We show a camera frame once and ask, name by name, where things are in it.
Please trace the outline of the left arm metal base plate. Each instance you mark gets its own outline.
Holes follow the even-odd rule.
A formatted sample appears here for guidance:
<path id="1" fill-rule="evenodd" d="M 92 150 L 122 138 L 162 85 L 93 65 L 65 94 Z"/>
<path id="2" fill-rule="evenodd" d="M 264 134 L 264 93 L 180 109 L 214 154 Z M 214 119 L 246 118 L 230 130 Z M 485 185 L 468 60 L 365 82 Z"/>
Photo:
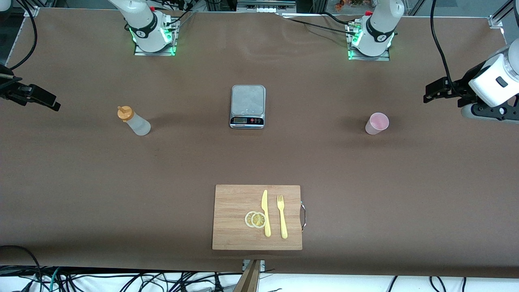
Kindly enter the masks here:
<path id="1" fill-rule="evenodd" d="M 360 19 L 345 25 L 348 42 L 348 59 L 362 61 L 389 61 L 389 47 L 395 34 L 371 35 Z"/>

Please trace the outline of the yellow plastic fork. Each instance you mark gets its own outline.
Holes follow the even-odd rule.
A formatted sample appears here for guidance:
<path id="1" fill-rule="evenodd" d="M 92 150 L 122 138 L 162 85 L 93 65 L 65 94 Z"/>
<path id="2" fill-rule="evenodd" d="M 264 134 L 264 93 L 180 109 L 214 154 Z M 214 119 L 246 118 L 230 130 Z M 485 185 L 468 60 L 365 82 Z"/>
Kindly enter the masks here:
<path id="1" fill-rule="evenodd" d="M 277 196 L 277 208 L 280 216 L 280 232 L 281 237 L 286 240 L 288 238 L 287 224 L 284 216 L 284 198 L 282 195 Z"/>

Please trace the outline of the yellow plastic knife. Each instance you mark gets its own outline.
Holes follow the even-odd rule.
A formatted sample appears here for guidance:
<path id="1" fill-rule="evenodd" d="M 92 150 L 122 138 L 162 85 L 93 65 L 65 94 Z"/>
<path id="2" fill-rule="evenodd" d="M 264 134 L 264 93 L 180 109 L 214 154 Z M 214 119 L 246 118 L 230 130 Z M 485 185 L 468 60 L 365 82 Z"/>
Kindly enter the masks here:
<path id="1" fill-rule="evenodd" d="M 261 206 L 265 215 L 264 234 L 266 237 L 271 237 L 271 228 L 268 214 L 268 190 L 264 190 L 263 192 Z"/>

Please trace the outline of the pink plastic cup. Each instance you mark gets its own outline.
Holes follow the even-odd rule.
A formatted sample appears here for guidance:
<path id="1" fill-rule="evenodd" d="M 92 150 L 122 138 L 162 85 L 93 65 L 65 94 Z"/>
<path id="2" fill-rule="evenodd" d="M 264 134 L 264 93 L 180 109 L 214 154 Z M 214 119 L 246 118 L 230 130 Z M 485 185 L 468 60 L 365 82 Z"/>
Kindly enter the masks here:
<path id="1" fill-rule="evenodd" d="M 380 112 L 373 113 L 365 126 L 365 131 L 369 135 L 376 135 L 385 131 L 389 127 L 389 118 Z"/>

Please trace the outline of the wooden post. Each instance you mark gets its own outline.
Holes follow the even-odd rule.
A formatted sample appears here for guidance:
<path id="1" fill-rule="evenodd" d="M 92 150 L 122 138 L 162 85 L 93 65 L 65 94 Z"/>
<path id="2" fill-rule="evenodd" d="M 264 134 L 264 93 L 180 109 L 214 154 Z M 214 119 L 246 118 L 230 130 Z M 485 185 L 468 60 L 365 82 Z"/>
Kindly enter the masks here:
<path id="1" fill-rule="evenodd" d="M 248 268 L 242 273 L 238 283 L 232 292 L 257 292 L 260 279 L 260 263 L 254 259 Z"/>

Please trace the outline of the silver digital kitchen scale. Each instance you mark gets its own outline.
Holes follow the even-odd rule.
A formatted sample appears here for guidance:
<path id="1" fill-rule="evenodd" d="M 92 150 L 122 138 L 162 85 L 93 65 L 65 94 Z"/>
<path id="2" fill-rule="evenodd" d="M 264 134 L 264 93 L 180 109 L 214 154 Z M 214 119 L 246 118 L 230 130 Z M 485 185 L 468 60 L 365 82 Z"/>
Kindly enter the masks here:
<path id="1" fill-rule="evenodd" d="M 263 129 L 266 89 L 263 85 L 234 85 L 231 91 L 229 126 L 234 129 Z"/>

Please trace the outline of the bamboo cutting board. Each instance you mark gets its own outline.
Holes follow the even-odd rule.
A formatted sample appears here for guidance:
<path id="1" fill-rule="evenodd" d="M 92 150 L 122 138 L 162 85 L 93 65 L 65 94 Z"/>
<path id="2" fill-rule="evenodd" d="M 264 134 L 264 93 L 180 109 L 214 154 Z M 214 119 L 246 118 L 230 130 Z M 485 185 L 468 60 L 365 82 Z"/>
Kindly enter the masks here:
<path id="1" fill-rule="evenodd" d="M 249 228 L 249 211 L 264 214 L 262 195 L 268 190 L 268 214 L 271 237 L 264 228 Z M 277 196 L 284 198 L 284 216 L 288 238 L 280 232 Z M 301 195 L 298 185 L 217 185 L 215 188 L 212 247 L 216 251 L 300 251 L 302 224 Z"/>

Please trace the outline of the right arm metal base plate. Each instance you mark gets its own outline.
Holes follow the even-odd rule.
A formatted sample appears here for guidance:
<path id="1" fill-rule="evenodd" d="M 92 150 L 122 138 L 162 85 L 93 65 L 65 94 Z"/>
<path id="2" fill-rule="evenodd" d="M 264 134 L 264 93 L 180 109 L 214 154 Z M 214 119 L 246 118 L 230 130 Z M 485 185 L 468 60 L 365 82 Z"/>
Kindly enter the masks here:
<path id="1" fill-rule="evenodd" d="M 136 56 L 175 56 L 178 41 L 178 18 L 170 15 L 157 17 L 155 28 L 148 33 L 129 27 L 135 43 Z"/>

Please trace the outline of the white power strip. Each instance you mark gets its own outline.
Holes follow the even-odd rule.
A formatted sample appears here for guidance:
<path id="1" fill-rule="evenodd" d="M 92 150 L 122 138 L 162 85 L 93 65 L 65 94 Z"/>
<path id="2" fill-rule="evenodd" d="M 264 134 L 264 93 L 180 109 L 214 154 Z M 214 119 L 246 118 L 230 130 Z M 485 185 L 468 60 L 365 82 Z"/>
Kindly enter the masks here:
<path id="1" fill-rule="evenodd" d="M 237 0 L 237 12 L 296 13 L 296 0 Z"/>

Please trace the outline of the clear sauce bottle orange cap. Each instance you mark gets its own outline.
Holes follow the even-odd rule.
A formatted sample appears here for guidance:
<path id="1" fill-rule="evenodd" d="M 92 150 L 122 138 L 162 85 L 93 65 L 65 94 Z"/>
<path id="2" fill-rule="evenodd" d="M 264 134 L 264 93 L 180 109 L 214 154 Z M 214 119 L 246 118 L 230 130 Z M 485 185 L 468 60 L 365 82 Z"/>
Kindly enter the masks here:
<path id="1" fill-rule="evenodd" d="M 131 107 L 118 107 L 117 115 L 136 135 L 147 135 L 150 133 L 150 122 L 139 116 Z"/>

